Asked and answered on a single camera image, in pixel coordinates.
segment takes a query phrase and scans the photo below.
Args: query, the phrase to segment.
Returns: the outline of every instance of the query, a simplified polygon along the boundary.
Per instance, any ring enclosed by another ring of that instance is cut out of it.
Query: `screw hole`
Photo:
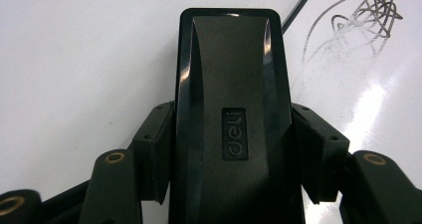
[[[111,153],[105,158],[105,162],[109,164],[114,164],[122,160],[124,160],[124,153],[122,152]]]
[[[376,164],[376,165],[385,165],[387,163],[387,161],[384,158],[372,153],[365,153],[363,155],[363,158],[365,158],[366,161],[372,162],[373,164]]]

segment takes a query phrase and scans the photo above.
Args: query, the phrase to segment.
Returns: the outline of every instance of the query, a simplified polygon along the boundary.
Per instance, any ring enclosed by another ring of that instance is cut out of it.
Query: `scribble drawing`
[[[358,0],[360,4],[350,16],[338,14],[331,16],[332,37],[316,46],[315,50],[310,53],[308,51],[310,48],[310,37],[318,22],[328,12],[332,12],[334,7],[345,1],[347,0],[340,0],[334,3],[314,21],[304,47],[304,63],[308,62],[319,52],[325,53],[333,49],[351,53],[362,48],[369,48],[372,56],[376,56],[382,51],[387,39],[391,36],[391,29],[395,19],[403,19],[397,12],[394,0]]]

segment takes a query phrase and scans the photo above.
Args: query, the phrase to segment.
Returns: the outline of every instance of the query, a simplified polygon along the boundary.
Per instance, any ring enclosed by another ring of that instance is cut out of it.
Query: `deli logo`
[[[223,160],[248,160],[246,112],[241,108],[223,108]]]

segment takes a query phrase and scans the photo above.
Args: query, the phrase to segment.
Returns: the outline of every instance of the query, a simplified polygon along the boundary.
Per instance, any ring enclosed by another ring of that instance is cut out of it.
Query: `black plastic device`
[[[181,15],[170,223],[304,223],[279,15]]]

